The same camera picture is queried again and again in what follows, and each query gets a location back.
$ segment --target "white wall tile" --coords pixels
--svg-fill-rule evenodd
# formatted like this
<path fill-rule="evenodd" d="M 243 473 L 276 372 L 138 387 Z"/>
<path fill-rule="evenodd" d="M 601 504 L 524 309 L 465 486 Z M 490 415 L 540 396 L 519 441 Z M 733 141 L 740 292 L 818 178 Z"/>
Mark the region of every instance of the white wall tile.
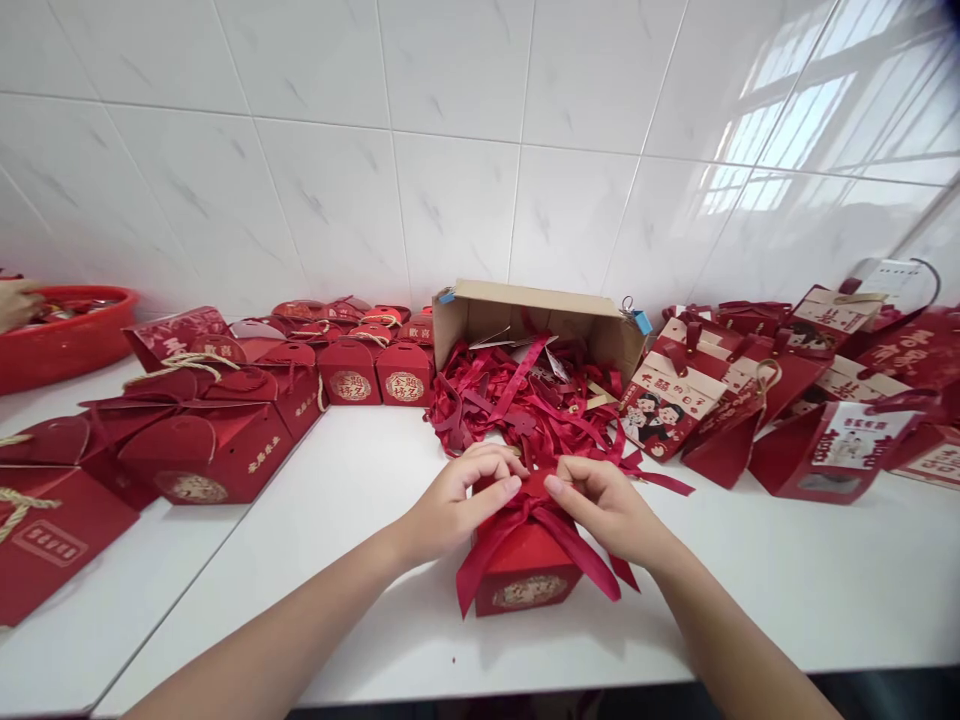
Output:
<path fill-rule="evenodd" d="M 0 164 L 87 281 L 136 289 L 144 310 L 199 304 L 194 268 L 101 105 L 0 95 Z"/>
<path fill-rule="evenodd" d="M 639 153 L 683 7 L 539 0 L 524 142 Z"/>
<path fill-rule="evenodd" d="M 506 282 L 520 146 L 396 133 L 415 306 L 457 278 Z"/>
<path fill-rule="evenodd" d="M 960 171 L 958 78 L 936 3 L 843 0 L 760 164 L 945 185 Z"/>
<path fill-rule="evenodd" d="M 938 189 L 755 170 L 690 300 L 797 302 L 886 257 Z"/>
<path fill-rule="evenodd" d="M 50 2 L 104 100 L 247 111 L 212 2 Z"/>
<path fill-rule="evenodd" d="M 510 282 L 599 294 L 637 160 L 524 146 Z"/>
<path fill-rule="evenodd" d="M 45 2 L 0 3 L 0 90 L 97 96 Z"/>
<path fill-rule="evenodd" d="M 410 303 L 390 133 L 257 120 L 313 297 Z"/>
<path fill-rule="evenodd" d="M 3 275 L 22 273 L 49 285 L 83 283 L 69 243 L 60 247 L 47 225 L 0 169 L 0 263 Z"/>
<path fill-rule="evenodd" d="M 262 315 L 307 283 L 250 118 L 112 106 L 113 117 L 222 312 Z"/>
<path fill-rule="evenodd" d="M 646 153 L 752 165 L 835 0 L 690 0 Z"/>
<path fill-rule="evenodd" d="M 730 215 L 748 168 L 643 158 L 603 294 L 633 297 L 654 322 L 682 303 Z"/>
<path fill-rule="evenodd" d="M 376 0 L 216 0 L 255 115 L 388 127 Z"/>
<path fill-rule="evenodd" d="M 533 0 L 381 0 L 396 130 L 520 140 Z"/>

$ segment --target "cardboard box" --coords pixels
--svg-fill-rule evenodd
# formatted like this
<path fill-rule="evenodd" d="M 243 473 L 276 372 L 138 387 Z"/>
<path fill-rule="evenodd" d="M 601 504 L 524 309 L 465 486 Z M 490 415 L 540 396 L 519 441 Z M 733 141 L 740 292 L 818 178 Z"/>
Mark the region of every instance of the cardboard box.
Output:
<path fill-rule="evenodd" d="M 120 463 L 174 505 L 253 502 L 293 449 L 273 405 L 199 400 L 188 406 L 128 442 Z"/>
<path fill-rule="evenodd" d="M 80 468 L 0 467 L 0 627 L 21 622 L 138 518 Z"/>
<path fill-rule="evenodd" d="M 430 407 L 433 400 L 433 358 L 419 345 L 391 345 L 380 353 L 376 368 L 384 405 Z"/>
<path fill-rule="evenodd" d="M 561 340 L 583 340 L 593 359 L 609 363 L 626 381 L 640 364 L 645 336 L 609 298 L 536 290 L 480 280 L 458 280 L 433 299 L 435 367 L 439 371 L 458 340 L 479 342 L 494 336 L 530 336 L 521 310 L 527 308 L 538 330 Z"/>
<path fill-rule="evenodd" d="M 960 431 L 948 425 L 921 425 L 885 464 L 903 477 L 960 490 Z"/>
<path fill-rule="evenodd" d="M 187 352 L 201 335 L 225 335 L 227 332 L 226 320 L 219 310 L 209 305 L 123 330 L 147 372 L 162 370 L 164 360 Z"/>

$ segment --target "gold emblem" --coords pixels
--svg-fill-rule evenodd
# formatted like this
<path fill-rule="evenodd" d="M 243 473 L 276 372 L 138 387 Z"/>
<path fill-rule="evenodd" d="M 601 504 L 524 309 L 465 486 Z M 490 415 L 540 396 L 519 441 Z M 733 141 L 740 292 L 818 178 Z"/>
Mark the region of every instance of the gold emblem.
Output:
<path fill-rule="evenodd" d="M 193 473 L 167 470 L 157 474 L 159 488 L 180 500 L 197 505 L 215 505 L 227 499 L 227 489 L 218 482 Z"/>
<path fill-rule="evenodd" d="M 358 402 L 370 396 L 370 381 L 352 370 L 341 370 L 330 378 L 333 392 L 344 400 Z"/>
<path fill-rule="evenodd" d="M 385 384 L 387 394 L 400 402 L 413 402 L 423 397 L 423 382 L 413 373 L 391 373 Z"/>
<path fill-rule="evenodd" d="M 563 593 L 567 581 L 557 575 L 534 575 L 500 588 L 493 596 L 493 604 L 508 610 L 542 605 Z"/>

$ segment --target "wedding favor box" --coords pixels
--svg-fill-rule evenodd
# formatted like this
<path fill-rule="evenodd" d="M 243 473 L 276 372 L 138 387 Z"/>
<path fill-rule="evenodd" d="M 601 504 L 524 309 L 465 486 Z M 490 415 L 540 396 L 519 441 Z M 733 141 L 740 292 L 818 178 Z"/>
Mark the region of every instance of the wedding favor box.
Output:
<path fill-rule="evenodd" d="M 20 623 L 138 518 L 78 467 L 0 465 L 0 627 Z"/>

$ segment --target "red ribbon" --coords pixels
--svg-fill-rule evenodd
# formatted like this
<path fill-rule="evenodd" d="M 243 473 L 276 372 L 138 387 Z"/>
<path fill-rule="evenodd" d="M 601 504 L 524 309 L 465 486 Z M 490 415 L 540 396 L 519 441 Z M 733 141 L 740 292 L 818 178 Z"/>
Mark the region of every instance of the red ribbon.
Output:
<path fill-rule="evenodd" d="M 493 524 L 477 540 L 463 565 L 457 571 L 457 599 L 460 612 L 467 616 L 483 580 L 483 573 L 493 559 L 494 554 L 510 533 L 520 526 L 536 522 L 556 540 L 567 556 L 583 570 L 604 594 L 616 602 L 620 599 L 620 586 L 596 551 L 580 537 L 573 519 L 551 498 L 534 497 L 521 490 L 494 516 Z M 614 572 L 637 592 L 640 588 L 630 570 L 630 565 L 622 558 L 611 556 Z"/>

